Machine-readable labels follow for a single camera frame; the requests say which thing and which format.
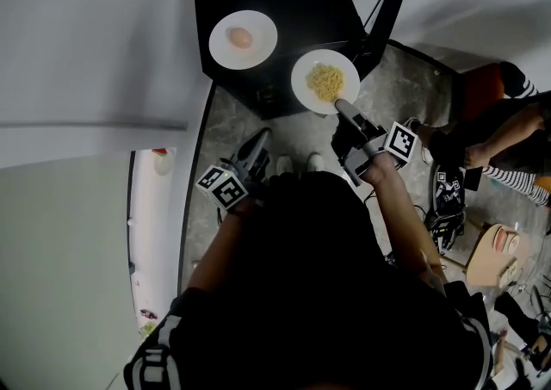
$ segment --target white strap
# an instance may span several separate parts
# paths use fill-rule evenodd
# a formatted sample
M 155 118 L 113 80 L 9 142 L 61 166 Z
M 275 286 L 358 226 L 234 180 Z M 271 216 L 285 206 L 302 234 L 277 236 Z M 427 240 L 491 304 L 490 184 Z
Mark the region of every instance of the white strap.
M 163 344 L 168 348 L 170 347 L 170 333 L 172 332 L 172 329 L 176 329 L 178 327 L 181 319 L 181 317 L 175 317 L 174 315 L 167 317 L 163 327 L 158 332 L 159 344 Z
M 180 374 L 178 373 L 176 361 L 174 361 L 172 356 L 166 358 L 166 371 L 169 375 L 170 390 L 181 390 Z
M 161 362 L 161 361 L 163 361 L 163 357 L 162 357 L 161 355 L 157 355 L 157 354 L 155 354 L 155 355 L 148 355 L 148 356 L 147 356 L 147 361 L 148 361 L 148 362 Z
M 484 383 L 486 382 L 486 377 L 488 376 L 488 370 L 490 369 L 490 361 L 492 360 L 492 348 L 490 347 L 490 342 L 488 341 L 488 336 L 486 335 L 486 329 L 479 322 L 479 320 L 474 318 L 466 318 L 466 321 L 471 325 L 470 329 L 476 331 L 479 334 L 480 341 L 482 341 L 482 351 L 484 353 L 484 363 L 482 364 L 482 372 L 480 373 L 479 382 L 474 388 L 475 390 L 480 390 Z
M 144 358 L 140 358 L 134 363 L 134 367 L 132 367 L 132 383 L 134 390 L 141 390 L 141 383 L 139 382 L 139 372 L 143 363 Z
M 147 366 L 144 370 L 145 382 L 163 382 L 163 367 Z

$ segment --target backpack strap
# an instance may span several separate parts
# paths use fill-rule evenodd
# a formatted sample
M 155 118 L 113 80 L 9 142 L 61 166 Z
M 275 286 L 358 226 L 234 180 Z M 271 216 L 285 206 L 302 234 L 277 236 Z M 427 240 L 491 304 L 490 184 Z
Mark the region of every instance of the backpack strap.
M 158 333 L 158 345 L 146 350 L 134 364 L 134 390 L 181 390 L 178 367 L 170 354 L 170 334 L 180 320 L 175 315 L 167 317 Z

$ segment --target hand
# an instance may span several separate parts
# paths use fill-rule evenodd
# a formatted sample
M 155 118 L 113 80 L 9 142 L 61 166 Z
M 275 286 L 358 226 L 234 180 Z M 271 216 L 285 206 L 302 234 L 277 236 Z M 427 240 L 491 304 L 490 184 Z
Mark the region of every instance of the hand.
M 394 159 L 389 152 L 380 152 L 371 160 L 368 170 L 362 174 L 364 182 L 375 186 L 387 177 L 388 174 L 396 171 Z
M 469 146 L 465 149 L 465 170 L 487 167 L 491 157 L 486 144 Z

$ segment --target white plate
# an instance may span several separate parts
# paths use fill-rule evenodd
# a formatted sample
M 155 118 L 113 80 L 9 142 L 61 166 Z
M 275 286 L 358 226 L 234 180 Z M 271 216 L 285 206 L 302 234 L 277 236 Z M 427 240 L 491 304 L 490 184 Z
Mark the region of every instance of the white plate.
M 294 95 L 306 108 L 322 115 L 334 115 L 337 113 L 335 103 L 321 101 L 312 90 L 308 89 L 306 84 L 306 76 L 317 63 L 332 65 L 343 72 L 344 86 L 338 97 L 346 99 L 350 103 L 354 103 L 360 93 L 360 77 L 350 60 L 334 50 L 313 50 L 300 57 L 296 62 L 291 72 L 291 86 Z
M 244 28 L 251 33 L 252 45 L 235 47 L 229 38 L 233 28 Z M 264 62 L 277 44 L 277 28 L 273 21 L 255 10 L 240 10 L 222 18 L 208 39 L 208 49 L 214 60 L 232 70 L 250 69 Z

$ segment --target table leg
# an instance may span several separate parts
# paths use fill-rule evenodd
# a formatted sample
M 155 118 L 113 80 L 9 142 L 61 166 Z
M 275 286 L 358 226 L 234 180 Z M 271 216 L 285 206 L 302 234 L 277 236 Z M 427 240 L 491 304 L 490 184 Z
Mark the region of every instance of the table leg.
M 456 262 L 456 260 L 452 260 L 451 258 L 448 258 L 448 257 L 443 256 L 443 255 L 441 255 L 440 258 L 444 262 L 449 263 L 449 264 L 455 266 L 456 268 L 461 269 L 463 272 L 465 272 L 467 270 L 467 266 L 465 266 L 464 264 L 461 264 L 459 262 Z

